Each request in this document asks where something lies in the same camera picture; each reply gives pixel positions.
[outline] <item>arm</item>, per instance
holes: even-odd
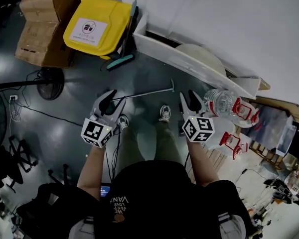
[[[104,149],[92,147],[81,171],[77,187],[100,200]]]
[[[196,183],[206,187],[212,182],[219,181],[218,175],[200,143],[187,140],[187,146]]]

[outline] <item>wall socket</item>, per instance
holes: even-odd
[[[12,100],[12,99],[18,100],[18,96],[17,95],[10,96],[10,100]]]

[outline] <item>sneaker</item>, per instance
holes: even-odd
[[[160,119],[158,119],[158,120],[162,121],[162,122],[169,123],[169,118],[170,118],[170,114],[171,114],[170,107],[167,105],[163,105],[160,108],[159,113],[160,113]]]
[[[119,127],[120,127],[120,132],[123,131],[123,129],[127,128],[129,126],[129,119],[126,117],[124,114],[122,114],[119,117]]]

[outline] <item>fiducial marker cube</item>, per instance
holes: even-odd
[[[190,142],[206,142],[215,133],[212,118],[189,116],[182,129]]]
[[[112,136],[112,127],[98,123],[94,120],[84,120],[81,137],[85,142],[102,148]]]

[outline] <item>gray concrete floor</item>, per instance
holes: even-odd
[[[24,81],[28,73],[39,67],[18,60],[14,57],[17,42],[24,27],[25,19],[16,7],[0,31],[0,83]],[[124,113],[130,118],[131,125],[137,128],[139,146],[145,159],[153,159],[155,152],[155,130],[159,108],[169,104],[172,109],[170,127],[175,133],[179,151],[185,161],[187,147],[184,138],[178,138],[177,123],[181,119],[179,112],[179,92],[189,89],[204,95],[210,86],[202,81],[162,62],[143,54],[136,54],[134,61],[121,66],[115,71],[100,71],[104,61],[95,56],[76,52],[72,68],[65,69],[66,84],[59,98],[53,101],[42,99],[36,86],[28,86],[25,94],[31,108],[53,116],[83,123],[88,117],[96,97],[108,89],[117,89],[117,96],[132,95],[159,90],[170,86],[170,79],[175,83],[175,92],[153,94],[127,100]],[[5,91],[5,95],[19,95],[20,91]],[[69,165],[69,176],[76,183],[84,165],[86,154],[91,146],[80,137],[81,127],[65,121],[49,118],[27,109],[21,110],[21,122],[11,122],[11,132],[18,139],[25,139],[39,164],[29,173],[23,173],[24,184],[15,185],[16,194],[8,187],[0,190],[2,197],[9,201],[11,208],[30,201],[36,196],[37,188],[51,182],[47,175],[53,169],[55,175],[62,176],[62,165]],[[4,146],[8,147],[6,131]],[[107,152],[112,154],[117,145],[117,136],[107,144]],[[110,182],[106,162],[103,165],[103,182]]]

